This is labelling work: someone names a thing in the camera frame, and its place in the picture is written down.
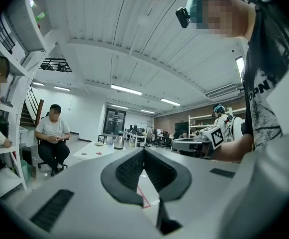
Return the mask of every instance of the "glass door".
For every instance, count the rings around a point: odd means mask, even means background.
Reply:
[[[118,134],[119,131],[123,131],[125,115],[126,115],[125,111],[107,108],[105,114],[103,133]]]

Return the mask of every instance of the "air conditioning unit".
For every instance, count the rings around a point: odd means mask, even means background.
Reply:
[[[209,99],[227,99],[238,96],[240,90],[237,88],[237,84],[229,84],[224,87],[212,90],[205,93]]]

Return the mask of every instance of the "man in black t-shirt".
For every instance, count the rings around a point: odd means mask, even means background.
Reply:
[[[242,72],[246,99],[245,134],[240,140],[222,144],[212,155],[216,160],[240,161],[247,152],[258,150],[283,134],[266,98],[289,68],[289,47],[275,23],[253,4],[241,0],[204,0],[198,8],[196,1],[188,0],[187,10],[191,22],[202,19],[202,26],[197,24],[197,28],[248,40]]]

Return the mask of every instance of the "black t-shirt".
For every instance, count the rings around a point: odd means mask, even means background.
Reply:
[[[289,68],[289,48],[274,22],[260,9],[256,9],[248,45],[242,72],[246,99],[244,133],[254,136],[254,149],[259,149],[283,134],[266,98]]]

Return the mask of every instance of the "leg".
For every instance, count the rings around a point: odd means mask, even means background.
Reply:
[[[62,165],[65,159],[69,156],[70,150],[64,141],[59,141],[55,144],[54,153],[56,162]]]
[[[57,168],[57,161],[52,155],[53,150],[53,143],[47,141],[41,141],[39,148],[38,148],[38,155],[39,157],[46,162],[51,168]]]

